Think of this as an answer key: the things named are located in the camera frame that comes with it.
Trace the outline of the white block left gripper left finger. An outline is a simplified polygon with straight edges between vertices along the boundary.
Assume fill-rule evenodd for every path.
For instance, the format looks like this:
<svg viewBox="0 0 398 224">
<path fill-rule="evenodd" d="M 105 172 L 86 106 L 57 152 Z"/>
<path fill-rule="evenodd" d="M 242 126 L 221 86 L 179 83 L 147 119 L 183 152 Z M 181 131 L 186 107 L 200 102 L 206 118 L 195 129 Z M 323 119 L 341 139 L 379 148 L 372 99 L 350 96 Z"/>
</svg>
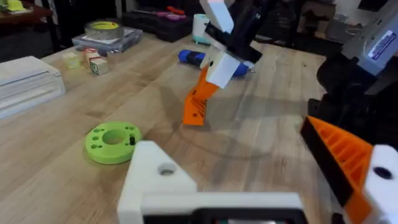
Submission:
<svg viewBox="0 0 398 224">
<path fill-rule="evenodd" d="M 154 141 L 135 145 L 117 206 L 119 223 L 143 223 L 145 193 L 192 193 L 197 183 Z"/>
</svg>

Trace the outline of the white orange left gripper right finger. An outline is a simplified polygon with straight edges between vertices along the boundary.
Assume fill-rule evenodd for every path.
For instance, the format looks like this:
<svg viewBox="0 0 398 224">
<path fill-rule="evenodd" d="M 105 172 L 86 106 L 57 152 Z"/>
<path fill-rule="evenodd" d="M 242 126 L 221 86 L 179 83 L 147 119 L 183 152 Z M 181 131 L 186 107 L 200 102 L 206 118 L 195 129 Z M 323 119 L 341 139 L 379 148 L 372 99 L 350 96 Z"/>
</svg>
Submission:
<svg viewBox="0 0 398 224">
<path fill-rule="evenodd" d="M 332 223 L 397 224 L 397 150 L 365 140 L 313 116 L 301 136 L 338 204 Z"/>
</svg>

